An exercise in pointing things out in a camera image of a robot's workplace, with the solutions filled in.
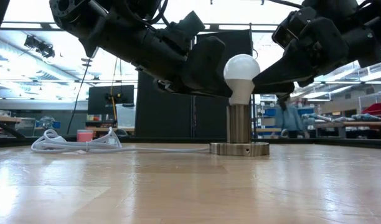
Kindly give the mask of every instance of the blue shirt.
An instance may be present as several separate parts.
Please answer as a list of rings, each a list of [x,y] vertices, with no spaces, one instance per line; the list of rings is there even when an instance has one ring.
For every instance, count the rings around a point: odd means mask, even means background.
[[[304,131],[304,125],[295,106],[289,105],[285,111],[276,109],[275,125],[288,131]]]

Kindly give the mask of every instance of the white cable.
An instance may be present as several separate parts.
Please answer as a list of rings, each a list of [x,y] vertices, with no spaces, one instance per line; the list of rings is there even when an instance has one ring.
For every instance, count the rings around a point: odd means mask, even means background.
[[[200,149],[161,149],[126,146],[123,147],[117,135],[109,128],[106,136],[88,142],[67,142],[52,129],[46,130],[32,145],[31,150],[37,153],[64,153],[86,151],[93,153],[130,152],[130,151],[161,151],[161,152],[202,152],[209,148]]]

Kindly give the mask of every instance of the person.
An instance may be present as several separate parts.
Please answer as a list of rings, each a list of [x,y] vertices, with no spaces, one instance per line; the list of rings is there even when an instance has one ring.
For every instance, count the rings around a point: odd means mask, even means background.
[[[289,102],[290,98],[279,102],[280,108],[276,110],[275,116],[276,127],[288,130],[289,138],[297,138],[299,133],[304,133],[304,137],[308,138],[309,134],[301,122],[298,109]]]

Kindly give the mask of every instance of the lamp base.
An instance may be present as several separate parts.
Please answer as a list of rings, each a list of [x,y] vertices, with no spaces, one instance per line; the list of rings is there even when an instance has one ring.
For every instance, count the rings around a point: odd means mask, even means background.
[[[210,153],[221,156],[266,156],[270,154],[270,145],[267,142],[211,143]]]

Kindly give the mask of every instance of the white light bulb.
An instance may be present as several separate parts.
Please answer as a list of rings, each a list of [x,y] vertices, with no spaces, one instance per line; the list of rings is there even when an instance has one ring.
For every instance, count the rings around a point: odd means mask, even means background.
[[[253,78],[260,74],[258,62],[250,55],[240,54],[229,59],[223,70],[223,78],[232,90],[230,105],[248,105],[254,90]]]

